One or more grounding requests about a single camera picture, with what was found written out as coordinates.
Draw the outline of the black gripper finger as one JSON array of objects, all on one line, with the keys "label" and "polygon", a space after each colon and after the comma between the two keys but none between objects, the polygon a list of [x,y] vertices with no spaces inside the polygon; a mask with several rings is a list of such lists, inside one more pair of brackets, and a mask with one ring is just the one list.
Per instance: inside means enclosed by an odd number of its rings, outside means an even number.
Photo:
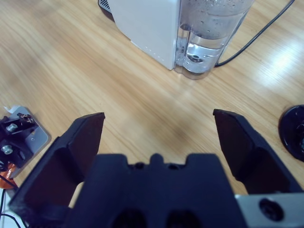
[{"label": "black gripper finger", "polygon": [[24,180],[9,209],[25,221],[64,221],[74,192],[98,153],[104,119],[104,113],[75,119]]},{"label": "black gripper finger", "polygon": [[237,113],[215,109],[221,150],[235,179],[248,194],[300,193],[304,190],[268,142]]}]

